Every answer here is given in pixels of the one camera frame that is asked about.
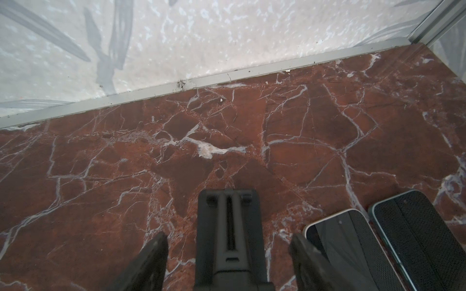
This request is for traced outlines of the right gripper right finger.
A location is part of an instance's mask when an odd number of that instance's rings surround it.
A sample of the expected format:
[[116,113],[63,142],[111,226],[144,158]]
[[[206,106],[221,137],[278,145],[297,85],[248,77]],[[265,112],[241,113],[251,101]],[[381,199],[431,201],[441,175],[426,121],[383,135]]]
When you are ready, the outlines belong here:
[[299,291],[355,290],[302,234],[292,236],[288,252]]

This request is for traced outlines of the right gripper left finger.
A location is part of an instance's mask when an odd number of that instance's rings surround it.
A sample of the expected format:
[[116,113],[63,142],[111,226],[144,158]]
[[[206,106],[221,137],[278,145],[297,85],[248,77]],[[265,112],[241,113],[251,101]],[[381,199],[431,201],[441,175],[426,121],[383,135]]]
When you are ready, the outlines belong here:
[[165,280],[168,253],[167,235],[160,232],[142,248],[107,290],[161,291]]

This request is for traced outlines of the large black phone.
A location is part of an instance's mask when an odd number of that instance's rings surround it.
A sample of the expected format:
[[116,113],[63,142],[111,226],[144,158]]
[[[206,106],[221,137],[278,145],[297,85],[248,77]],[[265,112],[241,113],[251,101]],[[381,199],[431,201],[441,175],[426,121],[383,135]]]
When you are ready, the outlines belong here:
[[308,224],[303,234],[354,290],[405,289],[360,211],[348,209]]

